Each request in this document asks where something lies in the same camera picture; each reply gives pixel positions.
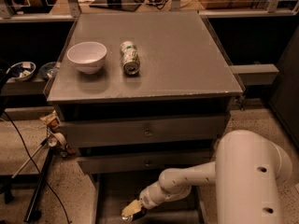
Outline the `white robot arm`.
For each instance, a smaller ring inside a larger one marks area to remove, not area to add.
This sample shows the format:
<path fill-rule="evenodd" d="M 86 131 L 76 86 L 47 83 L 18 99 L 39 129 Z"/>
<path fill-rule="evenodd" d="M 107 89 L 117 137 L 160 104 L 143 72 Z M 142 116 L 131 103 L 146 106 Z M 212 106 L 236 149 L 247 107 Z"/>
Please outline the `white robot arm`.
<path fill-rule="evenodd" d="M 291 175 L 292 161 L 283 148 L 257 133 L 236 130 L 220 140 L 214 161 L 162 171 L 121 217 L 132 222 L 146 210 L 186 198 L 193 186 L 214 184 L 218 224 L 283 224 L 278 185 Z"/>

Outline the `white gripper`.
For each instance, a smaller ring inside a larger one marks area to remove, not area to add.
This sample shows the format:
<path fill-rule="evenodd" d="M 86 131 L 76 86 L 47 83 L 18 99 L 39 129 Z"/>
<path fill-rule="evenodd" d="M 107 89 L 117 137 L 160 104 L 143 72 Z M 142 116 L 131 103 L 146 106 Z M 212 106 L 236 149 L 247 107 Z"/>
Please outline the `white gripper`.
<path fill-rule="evenodd" d="M 159 182 L 155 182 L 143 189 L 139 194 L 139 200 L 130 202 L 122 210 L 122 214 L 124 216 L 134 215 L 142 210 L 142 206 L 148 210 L 153 209 L 164 203 L 167 196 L 168 192 L 160 186 Z"/>

